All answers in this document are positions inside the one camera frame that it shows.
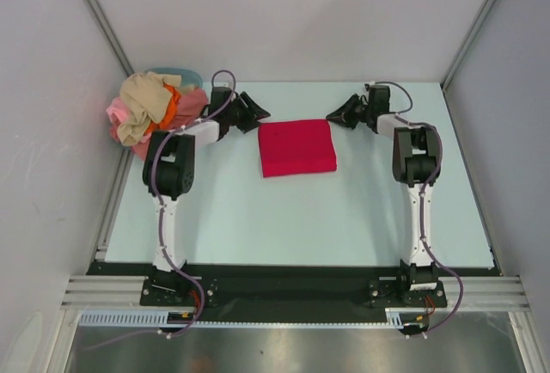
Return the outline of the magenta red t-shirt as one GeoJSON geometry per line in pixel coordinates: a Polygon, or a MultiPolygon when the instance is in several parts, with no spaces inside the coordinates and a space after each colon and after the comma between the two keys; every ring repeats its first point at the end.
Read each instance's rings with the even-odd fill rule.
{"type": "Polygon", "coordinates": [[[337,169],[331,128],[324,119],[262,124],[258,143],[264,178],[329,173],[337,169]]]}

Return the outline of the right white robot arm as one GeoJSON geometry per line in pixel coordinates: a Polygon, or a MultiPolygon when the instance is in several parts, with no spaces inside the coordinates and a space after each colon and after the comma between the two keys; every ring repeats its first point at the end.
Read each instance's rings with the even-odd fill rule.
{"type": "Polygon", "coordinates": [[[362,95],[352,95],[326,120],[347,129],[364,124],[393,143],[392,175],[404,199],[404,243],[396,280],[372,282],[370,296],[376,306],[444,307],[443,283],[431,246],[433,187],[443,164],[441,138],[435,126],[405,118],[413,109],[413,99],[398,83],[366,83],[364,90],[362,95]]]}

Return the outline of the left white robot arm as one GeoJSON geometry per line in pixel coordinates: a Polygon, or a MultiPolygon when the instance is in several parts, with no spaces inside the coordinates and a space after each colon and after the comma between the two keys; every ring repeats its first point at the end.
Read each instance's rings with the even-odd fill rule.
{"type": "Polygon", "coordinates": [[[199,293],[191,277],[182,274],[188,252],[177,234],[178,204],[192,189],[197,150],[218,142],[232,127],[247,133],[270,116],[248,93],[216,86],[198,118],[152,133],[142,179],[155,205],[158,244],[143,284],[143,306],[179,306],[199,293]]]}

